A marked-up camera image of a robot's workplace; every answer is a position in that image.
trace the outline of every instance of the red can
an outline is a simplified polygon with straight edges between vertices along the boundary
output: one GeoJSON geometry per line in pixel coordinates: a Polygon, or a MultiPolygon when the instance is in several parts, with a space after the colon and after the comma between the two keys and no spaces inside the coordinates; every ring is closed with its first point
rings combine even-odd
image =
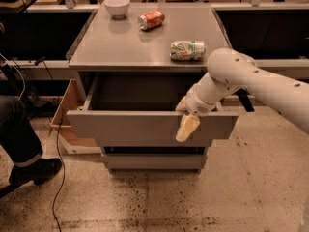
{"type": "Polygon", "coordinates": [[[163,23],[165,15],[161,10],[153,10],[143,13],[138,17],[140,29],[147,30],[163,23]]]}

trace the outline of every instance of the white cable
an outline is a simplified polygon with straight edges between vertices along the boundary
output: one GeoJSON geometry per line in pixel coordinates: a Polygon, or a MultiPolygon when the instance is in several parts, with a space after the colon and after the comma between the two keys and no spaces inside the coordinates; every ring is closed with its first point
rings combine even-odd
{"type": "MultiPolygon", "coordinates": [[[[1,52],[0,52],[0,56],[1,56],[7,63],[9,63],[9,60],[6,59],[6,58],[1,54],[1,52]]],[[[21,97],[22,97],[22,95],[23,95],[23,93],[25,92],[25,89],[26,89],[26,82],[25,82],[25,78],[22,76],[22,74],[21,74],[21,72],[19,71],[18,67],[17,67],[16,65],[12,65],[12,67],[13,67],[14,69],[16,69],[16,71],[18,72],[18,74],[19,74],[19,76],[20,76],[20,78],[21,78],[21,80],[22,80],[22,84],[23,84],[22,91],[21,91],[21,93],[20,93],[20,95],[19,95],[19,97],[18,97],[18,99],[20,100],[21,97]]]]}

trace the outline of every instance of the drawer front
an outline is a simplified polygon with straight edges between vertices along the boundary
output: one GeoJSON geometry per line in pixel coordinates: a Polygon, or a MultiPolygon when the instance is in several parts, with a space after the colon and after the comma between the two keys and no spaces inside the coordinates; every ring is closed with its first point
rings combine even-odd
{"type": "Polygon", "coordinates": [[[73,131],[92,137],[100,146],[209,146],[213,139],[229,138],[237,113],[213,112],[184,143],[176,141],[182,118],[166,111],[69,111],[73,131]]]}

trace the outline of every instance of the concrete floor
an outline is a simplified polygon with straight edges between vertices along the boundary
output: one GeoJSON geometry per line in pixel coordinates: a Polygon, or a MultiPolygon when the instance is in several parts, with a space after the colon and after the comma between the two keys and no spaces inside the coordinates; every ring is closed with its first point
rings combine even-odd
{"type": "MultiPolygon", "coordinates": [[[[62,231],[295,232],[309,196],[309,137],[265,106],[242,107],[229,140],[217,140],[201,174],[116,172],[100,155],[68,155],[55,205],[62,231]]],[[[44,156],[57,157],[48,118],[33,119],[44,156]]],[[[0,187],[10,159],[0,151],[0,187]]],[[[37,187],[27,184],[0,199],[0,231],[58,231],[52,202],[61,171],[37,187]]]]}

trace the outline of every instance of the drawer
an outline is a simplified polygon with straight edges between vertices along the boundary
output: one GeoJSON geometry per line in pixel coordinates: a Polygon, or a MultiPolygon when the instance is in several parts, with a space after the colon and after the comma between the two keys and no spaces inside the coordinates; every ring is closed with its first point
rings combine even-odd
{"type": "Polygon", "coordinates": [[[83,104],[84,101],[81,99],[81,95],[77,89],[77,82],[76,80],[71,80],[50,126],[56,131],[59,131],[59,134],[69,145],[97,147],[97,143],[94,138],[76,136],[67,116],[67,112],[69,110],[77,110],[83,104]]]}
{"type": "Polygon", "coordinates": [[[81,110],[67,113],[78,137],[95,138],[100,147],[209,146],[227,139],[238,118],[212,112],[184,143],[175,136],[182,118],[174,109],[202,73],[99,72],[81,110]]]}

